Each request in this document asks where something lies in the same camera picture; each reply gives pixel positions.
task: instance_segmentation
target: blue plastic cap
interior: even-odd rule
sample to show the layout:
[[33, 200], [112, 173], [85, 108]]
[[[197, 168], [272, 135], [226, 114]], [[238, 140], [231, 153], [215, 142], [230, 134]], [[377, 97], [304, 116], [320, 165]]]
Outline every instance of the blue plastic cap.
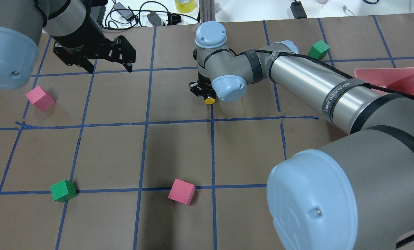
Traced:
[[227, 41], [227, 32], [224, 25], [215, 22], [205, 22], [196, 30], [196, 44], [203, 49], [214, 49]]
[[352, 250], [358, 214], [349, 179], [318, 150], [305, 150], [275, 166], [267, 201], [286, 250]]
[[285, 46], [289, 47], [289, 49], [291, 50], [291, 52], [294, 52], [296, 54], [299, 54], [298, 47], [296, 47], [296, 45], [292, 41], [290, 41], [290, 40], [275, 42], [274, 44], [284, 44]]
[[240, 76], [220, 76], [211, 82], [221, 101], [231, 102], [247, 93], [247, 82]]
[[29, 81], [39, 50], [26, 35], [0, 27], [0, 89], [13, 90]]

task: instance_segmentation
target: pink plastic container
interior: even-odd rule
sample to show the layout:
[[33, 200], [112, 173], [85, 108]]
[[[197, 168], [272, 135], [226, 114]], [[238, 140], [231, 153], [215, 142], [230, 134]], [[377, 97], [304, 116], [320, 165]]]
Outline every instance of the pink plastic container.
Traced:
[[358, 68], [354, 71], [354, 76], [375, 86], [414, 95], [414, 68]]

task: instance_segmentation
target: cube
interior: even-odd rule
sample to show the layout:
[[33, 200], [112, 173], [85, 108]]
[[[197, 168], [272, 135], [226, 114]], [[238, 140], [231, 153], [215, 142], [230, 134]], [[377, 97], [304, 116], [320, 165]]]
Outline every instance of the cube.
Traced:
[[26, 94], [28, 100], [41, 111], [45, 112], [56, 101], [40, 86], [33, 88]]
[[196, 187], [193, 184], [176, 179], [171, 187], [168, 198], [189, 206], [195, 189]]
[[74, 184], [67, 180], [62, 180], [61, 182], [52, 185], [51, 193], [54, 201], [59, 202], [65, 202], [77, 196]]
[[321, 60], [329, 51], [329, 49], [330, 47], [325, 42], [318, 41], [316, 44], [312, 45], [308, 55], [309, 57]]

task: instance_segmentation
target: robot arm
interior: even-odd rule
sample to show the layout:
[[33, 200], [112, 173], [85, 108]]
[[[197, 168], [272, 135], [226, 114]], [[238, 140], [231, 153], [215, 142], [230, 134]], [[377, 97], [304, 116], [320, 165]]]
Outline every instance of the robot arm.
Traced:
[[[106, 4], [97, 1], [97, 5]], [[136, 51], [122, 35], [107, 39], [90, 15], [91, 0], [2, 0], [0, 1], [0, 89], [24, 86], [38, 57], [42, 28], [56, 41], [54, 53], [67, 65], [89, 73], [89, 59], [123, 64], [128, 72]]]
[[394, 250], [414, 230], [414, 101], [294, 53], [290, 41], [234, 57], [217, 22], [196, 33], [206, 103], [235, 101], [269, 78], [349, 136], [299, 152], [273, 168], [269, 210], [286, 250]]

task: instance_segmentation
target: yellow container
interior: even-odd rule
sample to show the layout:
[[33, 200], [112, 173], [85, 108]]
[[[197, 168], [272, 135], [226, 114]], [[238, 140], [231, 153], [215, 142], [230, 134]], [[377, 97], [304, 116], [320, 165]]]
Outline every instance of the yellow container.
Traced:
[[196, 7], [196, 2], [194, 0], [174, 0], [176, 9], [180, 13], [189, 13], [194, 10]]

